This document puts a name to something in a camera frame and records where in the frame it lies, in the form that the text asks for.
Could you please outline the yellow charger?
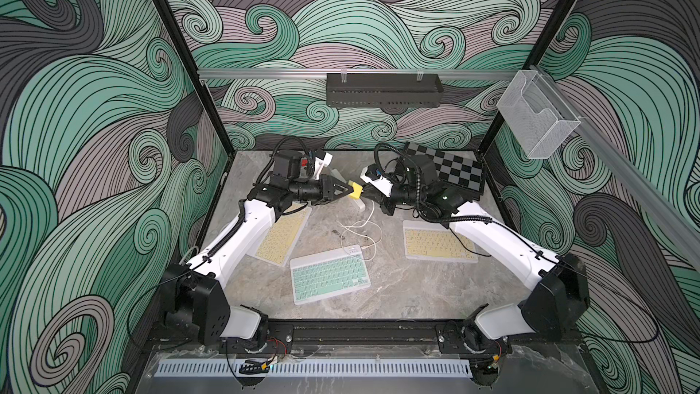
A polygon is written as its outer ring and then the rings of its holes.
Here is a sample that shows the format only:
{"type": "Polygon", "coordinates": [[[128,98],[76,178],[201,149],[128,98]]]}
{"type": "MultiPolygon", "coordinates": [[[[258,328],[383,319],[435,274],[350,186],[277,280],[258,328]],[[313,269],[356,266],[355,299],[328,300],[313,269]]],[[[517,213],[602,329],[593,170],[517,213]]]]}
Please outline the yellow charger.
{"type": "Polygon", "coordinates": [[[363,186],[360,184],[352,184],[353,187],[353,193],[350,194],[350,197],[359,200],[361,198],[361,194],[363,191],[363,186]]]}

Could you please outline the green wireless keyboard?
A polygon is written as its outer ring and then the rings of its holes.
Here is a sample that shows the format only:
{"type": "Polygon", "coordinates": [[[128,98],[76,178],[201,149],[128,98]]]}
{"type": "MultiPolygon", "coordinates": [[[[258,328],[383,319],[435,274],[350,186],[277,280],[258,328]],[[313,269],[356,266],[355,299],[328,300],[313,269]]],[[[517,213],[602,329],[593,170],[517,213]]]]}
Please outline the green wireless keyboard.
{"type": "Polygon", "coordinates": [[[290,261],[293,302],[297,306],[370,288],[360,246],[347,246],[290,261]]]}

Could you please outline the white power strip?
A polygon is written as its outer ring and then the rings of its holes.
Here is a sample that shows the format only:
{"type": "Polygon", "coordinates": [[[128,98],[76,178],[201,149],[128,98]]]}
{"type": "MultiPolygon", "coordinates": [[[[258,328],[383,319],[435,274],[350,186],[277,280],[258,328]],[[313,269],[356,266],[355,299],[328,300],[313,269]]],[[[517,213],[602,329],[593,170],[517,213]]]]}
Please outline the white power strip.
{"type": "MultiPolygon", "coordinates": [[[[347,182],[347,184],[350,186],[351,192],[353,193],[352,184],[358,184],[358,183],[350,180],[347,182]]],[[[355,206],[355,208],[357,208],[357,210],[359,212],[364,212],[366,210],[366,204],[364,203],[364,201],[361,198],[359,200],[355,200],[355,199],[351,198],[350,195],[348,195],[348,197],[346,197],[346,200],[350,204],[353,204],[353,206],[355,206]]]]}

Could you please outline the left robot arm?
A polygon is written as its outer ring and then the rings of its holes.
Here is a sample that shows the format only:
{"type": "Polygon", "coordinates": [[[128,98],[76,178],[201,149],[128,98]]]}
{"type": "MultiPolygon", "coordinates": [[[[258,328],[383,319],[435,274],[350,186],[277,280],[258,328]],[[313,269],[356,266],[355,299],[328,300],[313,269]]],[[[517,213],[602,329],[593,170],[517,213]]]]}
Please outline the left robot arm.
{"type": "Polygon", "coordinates": [[[224,339],[264,343],[264,315],[230,305],[224,293],[235,268],[294,202],[327,204],[353,192],[352,185],[327,174],[306,182],[274,176],[269,184],[256,184],[238,203],[238,215],[202,253],[184,266],[167,268],[160,286],[163,324],[205,346],[224,339]]]}

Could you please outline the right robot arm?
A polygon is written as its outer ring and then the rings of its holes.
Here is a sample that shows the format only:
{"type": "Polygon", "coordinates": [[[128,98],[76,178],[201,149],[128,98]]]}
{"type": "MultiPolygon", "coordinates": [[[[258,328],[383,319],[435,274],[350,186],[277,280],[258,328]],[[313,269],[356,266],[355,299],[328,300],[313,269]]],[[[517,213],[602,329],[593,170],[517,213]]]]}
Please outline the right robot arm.
{"type": "Polygon", "coordinates": [[[576,255],[559,256],[538,246],[487,213],[463,190],[441,182],[428,188],[365,177],[354,195],[379,204],[385,213],[397,205],[439,224],[482,248],[506,266],[529,290],[526,299],[497,308],[482,306],[464,322],[469,348],[483,350],[505,337],[534,334],[559,341],[590,306],[585,265],[576,255]]]}

